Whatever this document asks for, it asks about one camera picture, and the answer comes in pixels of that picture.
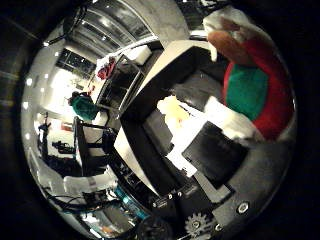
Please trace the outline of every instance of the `green fabric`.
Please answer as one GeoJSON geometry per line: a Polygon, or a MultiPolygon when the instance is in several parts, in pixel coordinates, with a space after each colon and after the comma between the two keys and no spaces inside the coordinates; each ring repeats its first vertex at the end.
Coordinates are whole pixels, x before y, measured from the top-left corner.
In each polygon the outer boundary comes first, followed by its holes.
{"type": "Polygon", "coordinates": [[[255,120],[265,105],[268,78],[259,68],[235,64],[228,81],[227,106],[255,120]]]}
{"type": "Polygon", "coordinates": [[[76,114],[85,120],[95,119],[97,113],[99,112],[97,106],[94,105],[91,98],[85,96],[76,97],[72,102],[72,107],[76,114]]]}

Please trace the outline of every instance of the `ceiling light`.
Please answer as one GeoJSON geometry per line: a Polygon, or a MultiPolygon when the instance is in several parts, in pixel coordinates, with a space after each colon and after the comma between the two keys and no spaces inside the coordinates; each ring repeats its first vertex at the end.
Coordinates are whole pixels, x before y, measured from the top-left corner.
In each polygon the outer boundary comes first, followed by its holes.
{"type": "Polygon", "coordinates": [[[23,103],[22,103],[22,107],[23,107],[24,109],[28,109],[29,103],[28,103],[28,102],[23,102],[23,103]]]}
{"type": "Polygon", "coordinates": [[[27,81],[26,81],[26,84],[28,86],[31,86],[32,85],[32,78],[28,78],[27,81]]]}

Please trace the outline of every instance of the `red fabric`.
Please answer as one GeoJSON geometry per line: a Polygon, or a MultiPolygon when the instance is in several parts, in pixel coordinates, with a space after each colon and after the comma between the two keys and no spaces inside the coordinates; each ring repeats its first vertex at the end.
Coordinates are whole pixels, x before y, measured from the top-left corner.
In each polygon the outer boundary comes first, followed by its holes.
{"type": "MultiPolygon", "coordinates": [[[[287,74],[272,48],[259,38],[252,38],[244,42],[243,46],[257,66],[269,76],[266,103],[253,124],[265,139],[275,140],[288,125],[294,111],[287,74]]],[[[224,76],[224,102],[233,65],[234,63],[229,64],[224,76]]]]}
{"type": "Polygon", "coordinates": [[[107,66],[101,68],[98,71],[97,76],[99,78],[101,78],[102,80],[110,78],[111,74],[113,73],[115,65],[116,65],[116,62],[115,61],[111,61],[110,63],[108,63],[107,66]]]}

